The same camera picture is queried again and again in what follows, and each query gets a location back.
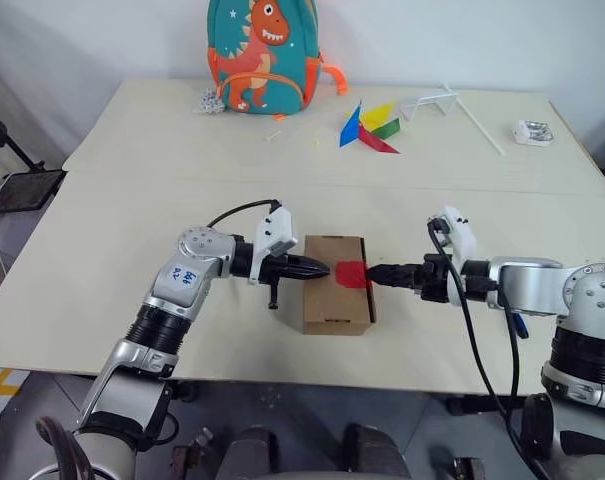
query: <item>dinosaur backpack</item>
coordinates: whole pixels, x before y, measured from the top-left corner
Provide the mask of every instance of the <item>dinosaur backpack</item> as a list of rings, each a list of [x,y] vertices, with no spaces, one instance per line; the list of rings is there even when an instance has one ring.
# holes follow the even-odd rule
[[[208,61],[217,94],[233,110],[289,115],[313,98],[323,65],[314,0],[210,0]]]

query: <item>green paper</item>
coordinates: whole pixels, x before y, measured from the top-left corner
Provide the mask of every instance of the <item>green paper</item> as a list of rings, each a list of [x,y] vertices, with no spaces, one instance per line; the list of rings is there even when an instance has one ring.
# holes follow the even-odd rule
[[[376,128],[371,133],[378,137],[381,140],[386,140],[391,135],[394,135],[400,131],[400,119],[396,118],[395,120],[391,120],[386,125],[382,125],[379,128]]]

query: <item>red paper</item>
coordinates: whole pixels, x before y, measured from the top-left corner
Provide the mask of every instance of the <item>red paper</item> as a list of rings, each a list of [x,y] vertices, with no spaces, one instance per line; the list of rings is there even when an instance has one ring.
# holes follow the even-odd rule
[[[378,152],[400,153],[391,145],[389,145],[383,140],[380,140],[378,137],[369,132],[366,128],[362,126],[362,124],[360,124],[359,138],[360,141],[366,143],[369,147],[374,150],[377,150]]]
[[[364,262],[337,262],[335,280],[346,288],[366,288],[366,264]]]

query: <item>white wall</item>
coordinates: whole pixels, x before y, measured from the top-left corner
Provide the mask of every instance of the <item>white wall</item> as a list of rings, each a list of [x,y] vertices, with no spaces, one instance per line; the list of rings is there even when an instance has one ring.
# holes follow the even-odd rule
[[[351,81],[546,91],[605,166],[605,0],[316,1]],[[0,115],[61,164],[123,77],[208,74],[207,3],[0,0]]]

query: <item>cardboard box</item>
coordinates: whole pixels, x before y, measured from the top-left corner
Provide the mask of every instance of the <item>cardboard box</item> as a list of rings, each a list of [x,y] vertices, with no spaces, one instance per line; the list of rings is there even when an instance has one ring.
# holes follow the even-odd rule
[[[360,237],[307,236],[304,254],[331,273],[304,282],[304,328],[308,335],[362,335],[375,323],[373,289],[364,278]]]

